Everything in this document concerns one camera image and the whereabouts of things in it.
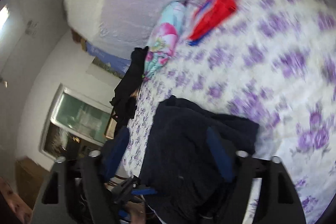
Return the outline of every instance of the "red fabric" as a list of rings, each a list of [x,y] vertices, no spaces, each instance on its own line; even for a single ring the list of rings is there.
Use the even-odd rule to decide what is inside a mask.
[[[235,0],[214,0],[213,8],[203,16],[189,39],[194,41],[203,37],[224,19],[232,15],[236,9]]]

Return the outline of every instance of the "light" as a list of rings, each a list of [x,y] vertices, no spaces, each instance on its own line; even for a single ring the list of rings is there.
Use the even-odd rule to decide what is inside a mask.
[[[6,87],[8,87],[8,82],[5,81],[1,76],[0,76],[0,84],[3,84]]]
[[[7,6],[5,6],[0,11],[0,30],[2,29],[3,25],[5,24],[8,16],[9,16],[9,12],[7,10]]]

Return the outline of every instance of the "glass pane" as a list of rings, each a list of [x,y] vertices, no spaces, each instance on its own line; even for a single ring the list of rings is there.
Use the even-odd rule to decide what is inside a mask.
[[[109,113],[65,93],[56,113],[58,122],[101,143],[106,141],[104,133],[109,119]]]
[[[55,158],[63,156],[69,136],[67,131],[50,123],[43,150]]]
[[[66,156],[68,160],[85,157],[92,150],[100,149],[99,145],[78,138],[52,123],[43,146],[43,150],[55,158]]]

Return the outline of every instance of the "bed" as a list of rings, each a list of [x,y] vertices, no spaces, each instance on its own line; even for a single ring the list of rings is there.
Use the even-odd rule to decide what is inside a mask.
[[[190,0],[174,57],[142,85],[125,170],[139,175],[156,107],[173,94],[259,123],[255,156],[283,160],[315,223],[336,193],[336,0],[237,0],[236,14],[191,47],[202,2]],[[245,224],[259,187],[256,180]]]

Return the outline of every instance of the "metal bolt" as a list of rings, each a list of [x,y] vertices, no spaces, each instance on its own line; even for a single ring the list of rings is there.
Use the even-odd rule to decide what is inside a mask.
[[[249,154],[246,151],[239,150],[236,152],[236,155],[241,158],[246,158],[249,156]]]
[[[58,157],[57,159],[55,159],[55,162],[58,164],[61,164],[65,162],[66,160],[67,160],[66,157]]]
[[[277,156],[272,157],[272,161],[273,161],[275,164],[279,164],[279,163],[281,163],[281,159],[280,159],[279,157],[277,157]]]
[[[100,155],[100,151],[99,150],[93,150],[89,153],[89,157],[98,157]]]

